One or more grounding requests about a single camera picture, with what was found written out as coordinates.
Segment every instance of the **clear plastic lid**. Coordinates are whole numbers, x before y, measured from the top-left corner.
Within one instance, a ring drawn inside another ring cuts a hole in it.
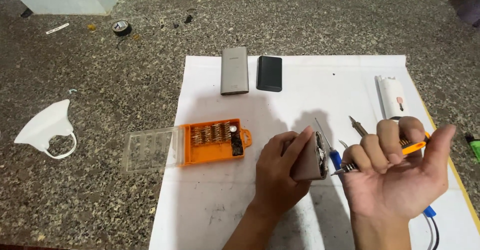
[[[162,170],[165,167],[182,165],[184,137],[185,129],[182,126],[127,133],[122,173]]]

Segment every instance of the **yellow tape edge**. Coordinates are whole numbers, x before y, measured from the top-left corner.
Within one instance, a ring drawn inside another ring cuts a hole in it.
[[[430,120],[431,126],[433,127],[433,130],[436,130],[437,127],[435,126],[434,120],[432,120],[432,117],[430,116],[430,113],[427,110],[427,106],[425,106],[425,103],[422,100],[423,107],[425,108],[425,111],[427,112],[427,116]],[[467,193],[467,190],[465,189],[465,186],[463,186],[462,180],[460,179],[459,173],[457,172],[457,169],[455,168],[455,165],[453,164],[453,161],[450,157],[448,157],[448,165],[453,171],[453,175],[455,176],[456,182],[460,186],[460,190],[462,191],[463,198],[465,198],[466,205],[468,209],[470,210],[470,213],[472,215],[473,222],[477,226],[477,231],[478,234],[480,235],[480,219],[477,216],[477,213],[475,212],[475,209],[473,208],[472,202],[470,201],[469,194]]]

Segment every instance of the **hand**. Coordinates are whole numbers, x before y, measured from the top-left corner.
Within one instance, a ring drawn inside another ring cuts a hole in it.
[[[313,132],[310,126],[300,135],[294,131],[285,132],[271,138],[263,147],[256,167],[252,206],[280,217],[308,193],[311,182],[295,182],[290,177],[290,169]],[[284,144],[291,141],[282,155]]]
[[[446,125],[431,135],[425,155],[418,150],[402,154],[399,134],[420,142],[425,130],[413,117],[377,124],[377,134],[362,138],[345,150],[343,162],[355,162],[358,171],[344,175],[345,195],[356,217],[408,220],[418,216],[448,189],[447,160],[455,126]]]

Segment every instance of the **black electrical tape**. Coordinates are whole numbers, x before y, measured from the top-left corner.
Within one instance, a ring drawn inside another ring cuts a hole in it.
[[[119,20],[112,25],[112,31],[117,36],[125,36],[132,32],[132,26],[126,20]]]

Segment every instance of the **black power bank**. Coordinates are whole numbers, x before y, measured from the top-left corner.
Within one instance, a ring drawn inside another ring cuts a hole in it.
[[[282,58],[258,57],[257,89],[270,92],[280,92],[282,90]]]

